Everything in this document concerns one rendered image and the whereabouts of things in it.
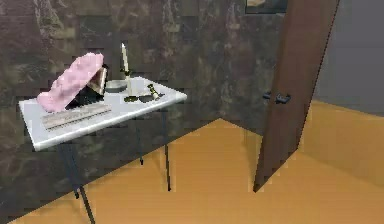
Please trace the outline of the shallow white ceramic bowl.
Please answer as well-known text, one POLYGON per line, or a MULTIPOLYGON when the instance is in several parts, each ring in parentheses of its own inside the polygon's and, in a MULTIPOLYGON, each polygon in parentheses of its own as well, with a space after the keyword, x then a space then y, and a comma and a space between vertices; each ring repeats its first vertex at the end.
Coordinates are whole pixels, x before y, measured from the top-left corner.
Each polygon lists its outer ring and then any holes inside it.
POLYGON ((106 82, 105 91, 108 93, 119 93, 127 88, 126 80, 110 80, 106 82))

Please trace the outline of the white table with black legs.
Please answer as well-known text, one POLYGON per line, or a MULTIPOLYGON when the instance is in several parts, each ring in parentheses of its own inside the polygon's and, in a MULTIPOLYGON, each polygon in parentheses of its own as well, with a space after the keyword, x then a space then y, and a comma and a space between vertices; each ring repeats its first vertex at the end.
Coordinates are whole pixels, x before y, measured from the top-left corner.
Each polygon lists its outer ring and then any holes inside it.
POLYGON ((135 120, 154 111, 165 113, 167 107, 187 99, 186 94, 143 77, 134 77, 130 80, 132 92, 134 96, 138 97, 137 101, 124 102, 124 98, 129 95, 127 91, 108 93, 99 103, 109 105, 111 107, 109 112, 49 130, 43 126, 42 118, 52 113, 45 112, 35 99, 23 100, 19 103, 34 150, 41 152, 51 147, 57 149, 64 161, 75 197, 83 200, 90 224, 96 224, 96 222, 78 172, 73 141, 113 125, 135 120), (159 100, 153 99, 147 87, 149 84, 154 85, 155 90, 159 93, 159 100))

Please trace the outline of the white candle with dark holder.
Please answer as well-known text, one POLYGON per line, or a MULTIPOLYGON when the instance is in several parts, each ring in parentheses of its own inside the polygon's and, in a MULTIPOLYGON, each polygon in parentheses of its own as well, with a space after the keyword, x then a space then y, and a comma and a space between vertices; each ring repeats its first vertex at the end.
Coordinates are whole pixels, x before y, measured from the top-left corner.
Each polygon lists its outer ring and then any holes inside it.
POLYGON ((131 70, 129 69, 129 63, 128 63, 128 55, 127 55, 127 49, 125 44, 121 43, 121 54, 122 54, 122 62, 123 62, 123 68, 121 71, 125 74, 125 80, 127 82, 126 91, 129 94, 127 97, 124 98, 124 102, 135 102, 138 100, 137 96, 134 96, 132 93, 132 87, 131 87, 131 70))

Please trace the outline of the brown room door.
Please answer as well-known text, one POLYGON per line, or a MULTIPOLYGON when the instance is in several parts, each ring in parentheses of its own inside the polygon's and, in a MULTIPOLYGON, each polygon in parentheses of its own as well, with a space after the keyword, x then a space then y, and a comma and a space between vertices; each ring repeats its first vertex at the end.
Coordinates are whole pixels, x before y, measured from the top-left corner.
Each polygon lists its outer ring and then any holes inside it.
POLYGON ((297 150, 340 0, 288 0, 253 190, 297 150), (275 96, 289 94, 287 104, 275 96))

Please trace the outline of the grey flat keyboard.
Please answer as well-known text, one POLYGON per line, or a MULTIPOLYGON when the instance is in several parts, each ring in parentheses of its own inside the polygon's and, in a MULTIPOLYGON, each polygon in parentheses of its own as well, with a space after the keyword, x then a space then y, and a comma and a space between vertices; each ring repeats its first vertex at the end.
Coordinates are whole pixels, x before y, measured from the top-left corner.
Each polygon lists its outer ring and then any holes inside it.
POLYGON ((111 107, 102 103, 89 104, 70 110, 52 113, 42 118, 43 126, 49 130, 80 121, 98 114, 109 112, 111 107))

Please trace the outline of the pink cloth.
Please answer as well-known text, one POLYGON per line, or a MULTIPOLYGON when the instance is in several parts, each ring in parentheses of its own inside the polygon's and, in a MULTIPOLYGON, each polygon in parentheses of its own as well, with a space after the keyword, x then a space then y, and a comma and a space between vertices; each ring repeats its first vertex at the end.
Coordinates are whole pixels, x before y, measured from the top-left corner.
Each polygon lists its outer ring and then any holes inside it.
POLYGON ((87 53, 77 57, 60 75, 48 92, 41 92, 37 102, 46 112, 60 112, 88 84, 103 65, 104 56, 87 53))

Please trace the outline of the framed wall picture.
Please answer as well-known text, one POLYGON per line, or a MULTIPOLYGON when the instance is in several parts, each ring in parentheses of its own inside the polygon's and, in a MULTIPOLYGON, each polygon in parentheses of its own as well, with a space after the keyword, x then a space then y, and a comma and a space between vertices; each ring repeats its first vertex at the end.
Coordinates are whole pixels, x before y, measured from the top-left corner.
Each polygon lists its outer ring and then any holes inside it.
POLYGON ((278 14, 285 13, 288 0, 246 0, 247 14, 278 14))

